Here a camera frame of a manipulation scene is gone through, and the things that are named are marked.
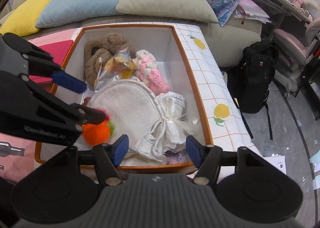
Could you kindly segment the pink white crochet toy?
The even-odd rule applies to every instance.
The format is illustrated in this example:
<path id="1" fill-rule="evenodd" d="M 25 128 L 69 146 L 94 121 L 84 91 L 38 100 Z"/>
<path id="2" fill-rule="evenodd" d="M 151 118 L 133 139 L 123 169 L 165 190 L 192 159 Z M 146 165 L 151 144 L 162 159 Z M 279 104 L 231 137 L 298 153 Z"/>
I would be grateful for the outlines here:
<path id="1" fill-rule="evenodd" d="M 153 54 L 147 50 L 139 50 L 136 52 L 133 63 L 135 65 L 135 77 L 142 81 L 155 95 L 170 91 L 170 86 L 159 71 Z"/>

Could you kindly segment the orange crochet fruit toy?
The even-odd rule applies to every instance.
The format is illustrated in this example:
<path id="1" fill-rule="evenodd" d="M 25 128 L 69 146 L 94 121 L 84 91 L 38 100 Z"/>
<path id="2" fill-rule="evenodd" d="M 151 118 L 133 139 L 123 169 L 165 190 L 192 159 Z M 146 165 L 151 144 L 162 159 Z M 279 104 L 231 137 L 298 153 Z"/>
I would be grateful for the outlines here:
<path id="1" fill-rule="evenodd" d="M 106 112 L 104 113 L 105 119 L 102 121 L 102 123 L 99 123 L 98 125 L 87 123 L 82 126 L 82 136 L 85 140 L 85 143 L 90 147 L 108 143 L 109 139 L 114 134 L 115 125 L 111 121 L 109 114 Z"/>

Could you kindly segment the white wrapped fabric bundle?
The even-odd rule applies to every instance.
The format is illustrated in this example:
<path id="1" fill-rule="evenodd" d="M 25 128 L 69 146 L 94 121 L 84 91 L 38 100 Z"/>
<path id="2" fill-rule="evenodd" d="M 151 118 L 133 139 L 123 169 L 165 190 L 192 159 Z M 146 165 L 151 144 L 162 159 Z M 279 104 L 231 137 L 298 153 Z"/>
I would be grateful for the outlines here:
<path id="1" fill-rule="evenodd" d="M 156 165 L 186 163 L 186 139 L 198 134 L 200 121 L 187 114 L 185 98 L 175 92 L 161 93 L 156 97 L 162 116 L 155 121 L 142 139 L 131 148 L 131 152 L 143 160 Z"/>

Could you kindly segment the beige sofa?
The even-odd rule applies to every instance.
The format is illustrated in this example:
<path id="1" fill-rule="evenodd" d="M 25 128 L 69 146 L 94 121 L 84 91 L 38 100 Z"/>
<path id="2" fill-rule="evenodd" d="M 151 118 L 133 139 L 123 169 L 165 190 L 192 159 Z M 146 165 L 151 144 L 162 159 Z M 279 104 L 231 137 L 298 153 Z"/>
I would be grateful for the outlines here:
<path id="1" fill-rule="evenodd" d="M 7 17 L 20 4 L 26 0 L 13 0 L 10 10 L 1 16 L 1 21 L 5 22 Z M 85 27 L 110 23 L 124 23 L 124 22 L 143 22 L 143 21 L 156 21 L 156 22 L 169 22 L 169 23 L 186 23 L 186 20 L 177 18 L 162 18 L 162 17 L 141 17 L 136 15 L 118 15 L 111 17 L 89 18 L 83 21 L 74 22 L 71 24 L 63 25 L 57 28 L 49 28 L 40 30 L 28 39 L 33 39 L 40 36 L 45 36 L 50 33 L 67 30 L 76 27 Z M 189 21 L 200 27 L 204 38 L 211 50 L 214 59 L 219 67 L 232 67 L 237 65 L 242 58 L 242 51 L 245 47 L 260 41 L 262 24 L 256 20 L 248 20 L 241 23 L 240 19 L 230 17 L 225 26 L 219 24 L 206 24 L 198 21 Z"/>

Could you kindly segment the grey beige cushion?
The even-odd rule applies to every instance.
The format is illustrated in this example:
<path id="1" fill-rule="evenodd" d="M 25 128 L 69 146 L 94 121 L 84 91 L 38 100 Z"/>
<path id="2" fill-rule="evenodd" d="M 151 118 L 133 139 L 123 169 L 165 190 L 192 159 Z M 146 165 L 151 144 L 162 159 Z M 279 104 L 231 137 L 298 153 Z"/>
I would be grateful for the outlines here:
<path id="1" fill-rule="evenodd" d="M 119 0 L 116 11 L 131 15 L 218 23 L 206 0 Z"/>

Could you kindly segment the black backpack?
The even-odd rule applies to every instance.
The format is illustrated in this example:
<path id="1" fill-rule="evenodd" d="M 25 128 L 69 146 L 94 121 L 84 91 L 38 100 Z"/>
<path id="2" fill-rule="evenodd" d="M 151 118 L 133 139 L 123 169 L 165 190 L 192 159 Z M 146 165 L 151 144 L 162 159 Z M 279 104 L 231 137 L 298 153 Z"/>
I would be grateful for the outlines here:
<path id="1" fill-rule="evenodd" d="M 269 85 L 276 74 L 277 47 L 269 40 L 244 48 L 239 64 L 227 72 L 227 88 L 241 112 L 256 114 L 268 109 Z"/>

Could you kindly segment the orange white storage box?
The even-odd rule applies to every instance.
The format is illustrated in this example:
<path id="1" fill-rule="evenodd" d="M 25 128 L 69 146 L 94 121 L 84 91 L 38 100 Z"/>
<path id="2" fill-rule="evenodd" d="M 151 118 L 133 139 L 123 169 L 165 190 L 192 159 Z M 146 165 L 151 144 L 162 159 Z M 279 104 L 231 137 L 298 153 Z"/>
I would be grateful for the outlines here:
<path id="1" fill-rule="evenodd" d="M 160 63 L 160 71 L 168 79 L 173 92 L 182 95 L 186 101 L 187 113 L 197 117 L 200 123 L 196 127 L 196 139 L 202 145 L 213 145 L 210 126 L 204 110 L 202 97 L 189 60 L 173 26 L 153 24 L 105 24 L 87 26 L 78 30 L 79 33 L 68 52 L 62 67 L 67 73 L 84 80 L 84 47 L 89 40 L 99 39 L 107 33 L 122 34 L 135 51 L 141 49 L 151 52 Z M 66 103 L 82 103 L 85 94 L 78 95 L 65 88 L 53 84 L 50 93 Z M 37 142 L 35 160 L 45 161 L 63 149 L 61 146 L 40 144 Z M 191 173 L 196 168 L 192 162 L 165 166 L 121 166 L 121 173 Z"/>

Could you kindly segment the brown plush toy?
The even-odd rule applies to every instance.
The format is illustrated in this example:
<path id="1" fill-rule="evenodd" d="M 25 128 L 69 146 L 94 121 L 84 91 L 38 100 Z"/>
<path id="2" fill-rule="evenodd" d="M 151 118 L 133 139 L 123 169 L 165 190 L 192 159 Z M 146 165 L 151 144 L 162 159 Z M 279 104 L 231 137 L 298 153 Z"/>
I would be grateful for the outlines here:
<path id="1" fill-rule="evenodd" d="M 85 45 L 85 77 L 88 84 L 93 87 L 101 66 L 113 58 L 118 52 L 128 48 L 130 58 L 135 58 L 134 49 L 119 33 L 108 33 L 103 40 L 90 40 Z"/>

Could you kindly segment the yellow cushion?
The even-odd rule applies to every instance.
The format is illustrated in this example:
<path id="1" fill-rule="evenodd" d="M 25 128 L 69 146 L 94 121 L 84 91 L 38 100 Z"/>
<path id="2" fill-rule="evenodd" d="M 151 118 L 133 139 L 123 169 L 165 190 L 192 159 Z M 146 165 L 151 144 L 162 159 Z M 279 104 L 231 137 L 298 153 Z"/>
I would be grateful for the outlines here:
<path id="1" fill-rule="evenodd" d="M 27 0 L 8 16 L 1 25 L 1 34 L 13 33 L 20 37 L 39 32 L 36 22 L 51 0 Z"/>

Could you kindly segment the light blue cushion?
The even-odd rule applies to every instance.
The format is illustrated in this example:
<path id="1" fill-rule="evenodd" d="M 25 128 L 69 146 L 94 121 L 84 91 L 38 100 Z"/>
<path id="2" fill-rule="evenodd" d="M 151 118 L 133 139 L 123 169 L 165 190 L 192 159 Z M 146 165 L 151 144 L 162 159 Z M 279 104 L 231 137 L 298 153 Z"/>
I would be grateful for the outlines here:
<path id="1" fill-rule="evenodd" d="M 118 15 L 119 0 L 51 0 L 36 22 L 37 28 L 59 27 L 88 18 Z"/>

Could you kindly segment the pink desk chair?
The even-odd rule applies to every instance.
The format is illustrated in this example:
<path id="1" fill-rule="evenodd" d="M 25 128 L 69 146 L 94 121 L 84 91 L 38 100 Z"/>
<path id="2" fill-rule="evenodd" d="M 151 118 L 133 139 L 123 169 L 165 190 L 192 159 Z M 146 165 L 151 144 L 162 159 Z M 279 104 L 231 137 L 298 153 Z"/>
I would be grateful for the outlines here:
<path id="1" fill-rule="evenodd" d="M 305 69 L 316 58 L 316 48 L 319 47 L 318 18 L 306 27 L 304 40 L 302 43 L 294 35 L 279 28 L 273 30 L 272 41 L 279 51 L 274 79 L 284 87 L 284 97 L 298 95 L 306 78 Z"/>

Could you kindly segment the clear plastic document folder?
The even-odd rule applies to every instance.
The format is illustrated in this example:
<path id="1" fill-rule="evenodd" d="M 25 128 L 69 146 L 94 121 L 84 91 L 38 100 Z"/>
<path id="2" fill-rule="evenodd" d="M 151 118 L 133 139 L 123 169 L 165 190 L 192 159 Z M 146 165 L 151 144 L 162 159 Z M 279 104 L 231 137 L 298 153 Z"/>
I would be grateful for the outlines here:
<path id="1" fill-rule="evenodd" d="M 243 23 L 245 20 L 256 20 L 264 24 L 271 22 L 269 15 L 252 0 L 240 0 L 234 17 L 242 19 Z"/>

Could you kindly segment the white checked lemon tablecloth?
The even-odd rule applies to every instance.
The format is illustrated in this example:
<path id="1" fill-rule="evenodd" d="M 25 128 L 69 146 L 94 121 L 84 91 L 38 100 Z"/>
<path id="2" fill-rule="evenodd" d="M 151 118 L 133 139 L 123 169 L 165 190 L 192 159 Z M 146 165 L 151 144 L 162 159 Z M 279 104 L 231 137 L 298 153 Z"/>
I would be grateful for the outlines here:
<path id="1" fill-rule="evenodd" d="M 223 75 L 204 40 L 200 28 L 188 24 L 138 24 L 167 25 L 173 26 L 177 30 L 178 38 L 185 50 L 196 79 L 199 93 L 202 97 L 213 145 L 220 146 L 224 151 L 228 152 L 234 152 L 242 146 L 255 151 L 256 146 L 252 143 L 252 139 L 244 125 L 240 112 L 227 89 Z M 73 43 L 76 35 L 79 33 L 78 30 L 79 29 L 76 29 L 73 32 Z M 156 64 L 160 71 L 160 63 L 156 61 Z M 134 71 L 129 80 L 137 80 L 143 83 L 135 77 Z M 164 73 L 161 74 L 168 83 L 168 79 L 164 76 Z M 87 97 L 82 98 L 82 103 L 77 104 L 85 103 L 88 106 L 89 100 L 98 91 L 94 91 L 93 87 L 88 85 L 87 90 L 79 94 L 85 94 Z"/>

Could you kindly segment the white fluffy round pad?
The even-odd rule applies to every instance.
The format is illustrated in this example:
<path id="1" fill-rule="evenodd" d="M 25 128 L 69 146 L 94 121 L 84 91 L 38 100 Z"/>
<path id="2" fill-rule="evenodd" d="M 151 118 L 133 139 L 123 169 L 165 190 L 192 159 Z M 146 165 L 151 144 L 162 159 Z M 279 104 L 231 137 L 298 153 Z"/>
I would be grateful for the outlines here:
<path id="1" fill-rule="evenodd" d="M 155 94 L 137 80 L 117 80 L 96 92 L 88 102 L 101 109 L 115 125 L 114 143 L 121 135 L 129 138 L 129 150 L 121 167 L 165 165 L 167 158 L 159 147 L 164 136 L 164 114 Z"/>

